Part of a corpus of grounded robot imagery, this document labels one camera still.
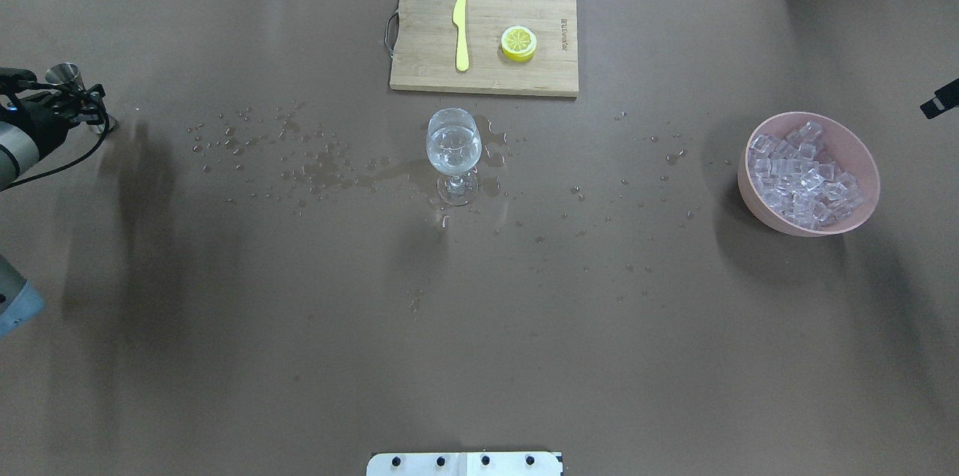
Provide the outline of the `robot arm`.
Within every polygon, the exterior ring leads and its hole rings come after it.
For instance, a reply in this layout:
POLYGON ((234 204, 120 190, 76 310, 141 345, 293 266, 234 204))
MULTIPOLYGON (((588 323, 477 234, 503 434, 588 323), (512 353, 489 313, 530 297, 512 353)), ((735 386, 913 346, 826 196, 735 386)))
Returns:
POLYGON ((65 171, 95 154, 115 130, 100 83, 86 86, 76 64, 61 63, 42 79, 28 69, 1 70, 1 188, 6 191, 65 171), (71 130, 88 125, 98 141, 85 154, 51 171, 26 178, 25 172, 61 147, 71 130))

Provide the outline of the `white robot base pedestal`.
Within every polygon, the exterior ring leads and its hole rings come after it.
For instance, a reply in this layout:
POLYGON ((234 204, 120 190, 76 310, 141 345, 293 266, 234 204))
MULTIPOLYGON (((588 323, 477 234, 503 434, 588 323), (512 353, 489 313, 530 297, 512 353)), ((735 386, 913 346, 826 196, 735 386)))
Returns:
POLYGON ((549 451, 379 453, 366 475, 564 475, 562 454, 549 451))

